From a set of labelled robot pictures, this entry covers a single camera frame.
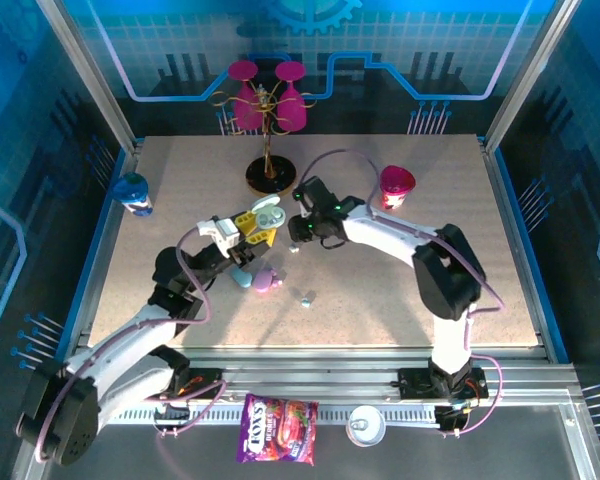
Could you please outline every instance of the pink cup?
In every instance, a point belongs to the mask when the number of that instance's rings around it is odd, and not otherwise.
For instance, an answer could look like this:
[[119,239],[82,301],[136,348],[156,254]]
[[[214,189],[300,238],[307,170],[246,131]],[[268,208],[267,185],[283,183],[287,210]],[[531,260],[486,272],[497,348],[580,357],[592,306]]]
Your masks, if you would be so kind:
[[389,165],[380,174],[382,206],[389,210],[398,208],[415,187],[416,179],[409,170]]

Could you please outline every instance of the table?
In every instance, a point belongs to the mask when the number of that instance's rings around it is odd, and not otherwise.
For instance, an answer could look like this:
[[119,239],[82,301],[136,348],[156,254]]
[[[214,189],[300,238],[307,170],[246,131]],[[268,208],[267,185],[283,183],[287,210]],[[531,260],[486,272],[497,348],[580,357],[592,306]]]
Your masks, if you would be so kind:
[[[415,190],[395,215],[410,222],[458,225],[480,260],[492,286],[504,299],[504,314],[476,319],[473,344],[533,346],[537,337],[479,143],[473,135],[291,135],[276,137],[272,153],[292,159],[299,173],[319,154],[355,148],[382,168],[408,168]],[[249,162],[261,155],[257,136],[149,137],[137,171],[150,185],[154,212],[139,218],[125,213],[91,328],[90,344],[128,321],[153,291],[156,255],[175,245],[189,228],[212,215],[230,216],[256,200],[244,181]],[[339,154],[313,171],[339,198],[366,199],[373,187],[371,168]],[[288,216],[298,212],[290,196],[281,202]],[[198,237],[185,245],[191,254],[208,245]],[[431,314],[422,304],[413,271],[364,245],[327,251],[315,244],[289,252],[286,227],[278,230],[263,262],[284,279],[266,294],[243,290],[227,275],[210,290],[213,319],[187,329],[173,345],[184,347],[429,347]],[[303,308],[301,299],[312,299]],[[481,305],[493,300],[483,292]]]

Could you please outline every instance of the snack package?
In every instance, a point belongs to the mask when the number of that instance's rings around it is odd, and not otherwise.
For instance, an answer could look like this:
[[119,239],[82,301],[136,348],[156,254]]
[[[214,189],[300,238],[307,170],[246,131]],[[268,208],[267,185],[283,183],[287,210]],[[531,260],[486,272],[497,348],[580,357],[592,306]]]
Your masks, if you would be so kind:
[[238,462],[304,462],[313,465],[316,402],[247,394],[242,410]]

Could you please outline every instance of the metal can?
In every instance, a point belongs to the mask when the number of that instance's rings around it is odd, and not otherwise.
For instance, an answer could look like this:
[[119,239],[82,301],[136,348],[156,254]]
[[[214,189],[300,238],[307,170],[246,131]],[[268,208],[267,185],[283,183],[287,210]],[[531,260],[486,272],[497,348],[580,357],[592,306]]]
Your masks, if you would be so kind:
[[380,410],[371,405],[363,405],[351,412],[345,428],[354,445],[372,447],[384,438],[387,424]]

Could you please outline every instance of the glass panel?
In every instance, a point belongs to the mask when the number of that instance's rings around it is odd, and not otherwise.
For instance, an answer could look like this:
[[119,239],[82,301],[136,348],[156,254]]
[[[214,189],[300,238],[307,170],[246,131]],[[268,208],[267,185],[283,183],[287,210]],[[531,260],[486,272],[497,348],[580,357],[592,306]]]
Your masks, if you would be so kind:
[[581,3],[502,153],[568,352],[600,383],[600,0]]
[[209,97],[245,58],[304,64],[303,133],[484,134],[554,0],[65,4],[139,136],[233,133]]
[[[55,353],[117,151],[36,3],[0,2],[0,480],[11,478],[30,369]],[[40,312],[49,320],[25,321]]]

